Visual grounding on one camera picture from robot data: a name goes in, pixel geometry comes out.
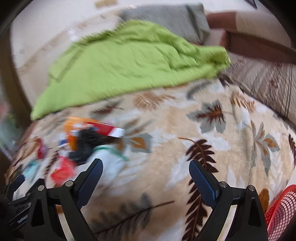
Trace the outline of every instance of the red plastic basket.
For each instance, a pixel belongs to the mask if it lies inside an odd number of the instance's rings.
[[[265,213],[268,241],[276,241],[296,211],[296,185],[287,187]]]

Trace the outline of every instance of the beige blanket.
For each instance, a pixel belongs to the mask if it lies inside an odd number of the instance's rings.
[[[254,185],[265,211],[285,188],[295,166],[291,149],[295,151],[296,135],[272,110],[235,85],[199,80],[46,116],[20,149],[8,176],[36,159],[36,137],[51,149],[38,160],[37,174],[26,179],[15,198],[38,178],[45,178],[48,188],[54,186],[50,174],[59,163],[57,142],[69,115],[109,121],[126,130],[114,145],[128,161],[104,169],[111,175],[103,173],[82,208],[99,240],[193,241],[211,212],[189,175],[189,161],[194,158],[219,181],[241,188]],[[234,211],[219,240],[226,237]],[[60,218],[70,238],[62,211]]]

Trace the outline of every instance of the gray pillow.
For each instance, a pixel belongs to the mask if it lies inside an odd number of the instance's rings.
[[[167,28],[187,41],[202,44],[210,34],[203,5],[183,6],[144,6],[123,10],[119,17],[124,21],[131,19],[147,20]]]

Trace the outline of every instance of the green blanket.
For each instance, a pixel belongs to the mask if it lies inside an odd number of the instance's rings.
[[[31,119],[107,97],[212,78],[230,65],[223,47],[199,47],[146,21],[83,38],[49,69]]]

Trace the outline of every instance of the metal screw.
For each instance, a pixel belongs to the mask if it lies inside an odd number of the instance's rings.
[[[223,188],[227,187],[227,183],[224,182],[224,181],[219,182],[219,184],[220,184],[220,186],[223,187]]]
[[[248,186],[248,189],[249,189],[250,191],[255,191],[255,187],[254,187],[253,185],[249,185],[249,186]]]
[[[67,186],[67,187],[70,187],[70,186],[72,186],[72,185],[73,185],[73,181],[67,181],[67,182],[66,182],[66,186]]]
[[[43,185],[40,185],[39,187],[38,187],[38,191],[42,191],[44,189],[44,186]]]

